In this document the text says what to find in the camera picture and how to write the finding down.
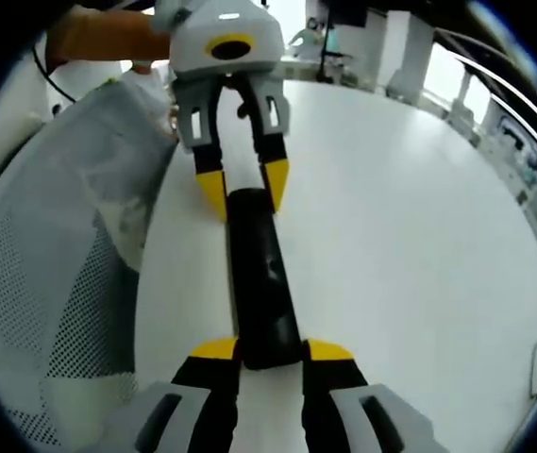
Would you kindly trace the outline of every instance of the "white robot casing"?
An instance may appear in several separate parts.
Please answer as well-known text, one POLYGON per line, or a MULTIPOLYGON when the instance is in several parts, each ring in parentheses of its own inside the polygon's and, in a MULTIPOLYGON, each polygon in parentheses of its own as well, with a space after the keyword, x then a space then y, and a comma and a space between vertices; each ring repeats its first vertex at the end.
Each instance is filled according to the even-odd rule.
POLYGON ((170 66, 178 78, 272 70, 284 55, 280 24, 250 0, 159 0, 153 18, 157 31, 170 32, 170 66), (190 16, 173 25, 176 12, 190 16), (218 59, 211 49, 220 42, 246 42, 249 52, 235 59, 218 59))

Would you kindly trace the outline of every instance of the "black tube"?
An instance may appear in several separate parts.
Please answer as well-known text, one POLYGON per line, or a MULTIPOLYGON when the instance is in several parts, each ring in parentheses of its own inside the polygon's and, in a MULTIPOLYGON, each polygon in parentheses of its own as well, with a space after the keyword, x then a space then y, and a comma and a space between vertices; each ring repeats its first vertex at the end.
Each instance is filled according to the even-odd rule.
POLYGON ((264 189, 227 199, 231 289, 243 364, 262 370, 301 361, 302 343, 277 231, 264 189))

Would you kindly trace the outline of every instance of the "gripper jaw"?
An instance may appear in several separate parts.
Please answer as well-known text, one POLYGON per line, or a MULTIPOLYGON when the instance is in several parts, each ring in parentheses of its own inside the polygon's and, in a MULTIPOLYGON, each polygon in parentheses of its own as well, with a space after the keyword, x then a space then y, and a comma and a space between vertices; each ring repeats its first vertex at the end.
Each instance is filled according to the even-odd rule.
MULTIPOLYGON (((310 453, 447 453, 431 422, 382 384, 367 383, 336 344, 302 345, 302 425, 310 453)), ((243 338, 197 347, 172 382, 155 383, 109 414, 79 453, 227 453, 238 425, 243 338)))
POLYGON ((199 185, 218 217, 225 221, 227 185, 216 125, 218 101, 225 86, 236 90, 243 99, 264 187, 270 194, 273 212, 277 212, 289 174, 283 140, 289 129, 289 103, 283 95, 282 79, 269 72, 240 72, 200 80, 177 80, 174 84, 180 107, 178 129, 184 144, 193 151, 199 185), (276 124, 271 120, 273 109, 277 114, 276 124), (195 114, 199 115, 200 122, 197 136, 193 134, 192 125, 195 114))
POLYGON ((285 53, 280 24, 251 0, 157 0, 151 20, 170 34, 179 79, 273 70, 285 53))

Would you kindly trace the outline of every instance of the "white tabletop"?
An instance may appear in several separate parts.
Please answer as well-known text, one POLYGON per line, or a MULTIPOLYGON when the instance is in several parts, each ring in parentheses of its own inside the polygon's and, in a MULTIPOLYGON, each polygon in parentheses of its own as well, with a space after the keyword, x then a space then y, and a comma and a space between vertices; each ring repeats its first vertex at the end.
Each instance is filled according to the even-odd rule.
MULTIPOLYGON (((522 211, 437 118, 341 87, 285 88, 291 172, 276 223, 302 336, 350 349, 367 379, 427 415, 451 451, 501 451, 529 406, 537 342, 537 243, 522 211)), ((238 104, 223 94, 230 190, 260 185, 238 104)), ((141 388, 231 335, 225 227, 179 150, 143 257, 141 388)), ((299 366, 243 372, 241 386, 231 451, 307 451, 299 366)))

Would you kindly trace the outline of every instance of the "black cable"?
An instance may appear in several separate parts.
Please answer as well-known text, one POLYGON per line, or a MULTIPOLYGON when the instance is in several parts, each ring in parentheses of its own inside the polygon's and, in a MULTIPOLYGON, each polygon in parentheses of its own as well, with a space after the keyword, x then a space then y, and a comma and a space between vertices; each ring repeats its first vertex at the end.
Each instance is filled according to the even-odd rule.
POLYGON ((54 88, 57 92, 62 94, 64 97, 69 99, 72 103, 75 103, 75 99, 67 94, 60 86, 58 86, 54 80, 50 78, 50 75, 46 72, 45 68, 42 66, 42 62, 40 61, 40 57, 38 56, 38 51, 36 50, 35 46, 31 48, 31 52, 33 53, 33 59, 35 60, 35 65, 40 70, 40 73, 42 73, 43 78, 45 78, 46 82, 48 82, 50 85, 52 85, 52 88, 54 88))
POLYGON ((327 40, 330 29, 333 27, 333 16, 331 15, 331 7, 328 7, 327 10, 327 23, 325 24, 325 40, 323 41, 323 48, 321 49, 321 64, 318 67, 318 73, 316 74, 317 82, 326 81, 327 77, 325 76, 325 59, 327 56, 327 40))

